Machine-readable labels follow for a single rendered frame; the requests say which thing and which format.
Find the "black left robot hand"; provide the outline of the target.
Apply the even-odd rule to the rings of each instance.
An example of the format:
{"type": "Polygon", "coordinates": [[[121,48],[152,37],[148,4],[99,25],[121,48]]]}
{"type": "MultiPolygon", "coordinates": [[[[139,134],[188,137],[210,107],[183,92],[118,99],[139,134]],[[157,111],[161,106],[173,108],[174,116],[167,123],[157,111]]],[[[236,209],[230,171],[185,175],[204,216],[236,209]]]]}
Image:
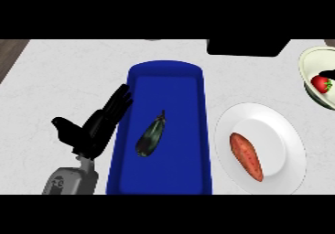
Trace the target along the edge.
{"type": "Polygon", "coordinates": [[[121,84],[105,106],[90,115],[83,126],[64,117],[52,120],[59,141],[72,147],[74,154],[90,160],[103,153],[120,120],[133,104],[129,90],[130,86],[121,84]]]}

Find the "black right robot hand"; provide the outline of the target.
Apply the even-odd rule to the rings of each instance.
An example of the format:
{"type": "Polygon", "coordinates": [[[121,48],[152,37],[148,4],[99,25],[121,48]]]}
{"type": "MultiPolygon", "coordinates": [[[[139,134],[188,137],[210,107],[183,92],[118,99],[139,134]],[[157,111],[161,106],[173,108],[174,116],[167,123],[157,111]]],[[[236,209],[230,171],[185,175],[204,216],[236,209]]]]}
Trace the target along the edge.
{"type": "Polygon", "coordinates": [[[325,77],[331,80],[335,80],[335,69],[334,70],[323,70],[320,73],[319,73],[319,76],[320,77],[325,77]]]}

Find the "red tomato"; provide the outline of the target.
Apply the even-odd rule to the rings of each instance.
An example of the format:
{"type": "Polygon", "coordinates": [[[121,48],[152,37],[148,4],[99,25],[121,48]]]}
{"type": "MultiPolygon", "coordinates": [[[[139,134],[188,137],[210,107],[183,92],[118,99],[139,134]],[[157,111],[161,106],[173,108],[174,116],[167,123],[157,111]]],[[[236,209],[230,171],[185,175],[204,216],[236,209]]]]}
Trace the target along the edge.
{"type": "Polygon", "coordinates": [[[312,78],[312,86],[318,89],[320,93],[328,93],[332,88],[331,79],[322,76],[315,76],[312,78]]]}

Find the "pale green bowl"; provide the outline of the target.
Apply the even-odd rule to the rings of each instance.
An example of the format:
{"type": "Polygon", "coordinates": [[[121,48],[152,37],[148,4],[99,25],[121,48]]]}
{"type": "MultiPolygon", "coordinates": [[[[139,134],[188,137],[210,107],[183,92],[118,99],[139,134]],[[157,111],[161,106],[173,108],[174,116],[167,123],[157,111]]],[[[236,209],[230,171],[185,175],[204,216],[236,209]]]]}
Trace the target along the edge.
{"type": "Polygon", "coordinates": [[[312,78],[325,70],[335,70],[335,47],[309,48],[300,56],[298,69],[304,81],[306,92],[315,102],[335,111],[335,80],[326,93],[320,93],[312,85],[312,78]]]}

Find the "white round plate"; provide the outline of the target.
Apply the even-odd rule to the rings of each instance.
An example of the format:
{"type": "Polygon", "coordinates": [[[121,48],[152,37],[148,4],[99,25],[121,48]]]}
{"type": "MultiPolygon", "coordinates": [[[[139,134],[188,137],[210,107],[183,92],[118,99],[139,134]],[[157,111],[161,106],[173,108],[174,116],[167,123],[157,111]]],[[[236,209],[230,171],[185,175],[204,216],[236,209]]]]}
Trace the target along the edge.
{"type": "Polygon", "coordinates": [[[304,145],[284,116],[258,103],[233,105],[216,125],[216,153],[233,182],[250,194],[292,194],[307,173],[304,145]],[[251,142],[261,164],[263,181],[248,174],[230,147],[232,133],[251,142]]]}

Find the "black appliance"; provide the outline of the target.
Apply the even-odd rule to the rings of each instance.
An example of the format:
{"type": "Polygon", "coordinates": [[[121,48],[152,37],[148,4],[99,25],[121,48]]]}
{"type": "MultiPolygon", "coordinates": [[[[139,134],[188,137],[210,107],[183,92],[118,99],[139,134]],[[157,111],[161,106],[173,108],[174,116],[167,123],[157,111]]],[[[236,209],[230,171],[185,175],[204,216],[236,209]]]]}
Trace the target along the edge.
{"type": "Polygon", "coordinates": [[[207,52],[210,55],[276,57],[289,39],[208,39],[207,52]]]}

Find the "blue rectangular tray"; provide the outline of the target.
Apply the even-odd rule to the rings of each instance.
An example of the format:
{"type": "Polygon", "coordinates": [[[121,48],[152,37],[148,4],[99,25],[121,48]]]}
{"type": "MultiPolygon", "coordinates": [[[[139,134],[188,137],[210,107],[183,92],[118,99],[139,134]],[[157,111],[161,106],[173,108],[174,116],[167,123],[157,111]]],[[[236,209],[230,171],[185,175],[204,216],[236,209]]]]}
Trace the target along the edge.
{"type": "Polygon", "coordinates": [[[120,121],[109,168],[109,195],[213,193],[204,79],[201,68],[158,60],[134,65],[127,84],[134,103],[120,121]],[[158,115],[167,118],[161,141],[146,157],[136,142],[158,115]]]}

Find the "orange sweet potato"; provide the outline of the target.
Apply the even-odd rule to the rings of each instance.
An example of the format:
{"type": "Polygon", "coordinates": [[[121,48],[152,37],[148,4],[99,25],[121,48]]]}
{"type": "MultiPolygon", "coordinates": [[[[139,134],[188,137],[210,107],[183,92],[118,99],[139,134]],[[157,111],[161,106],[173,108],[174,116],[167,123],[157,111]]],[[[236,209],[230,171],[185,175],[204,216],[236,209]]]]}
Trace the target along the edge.
{"type": "Polygon", "coordinates": [[[261,182],[263,168],[256,148],[250,140],[239,133],[232,133],[230,135],[230,148],[241,166],[245,168],[251,177],[261,182]]]}

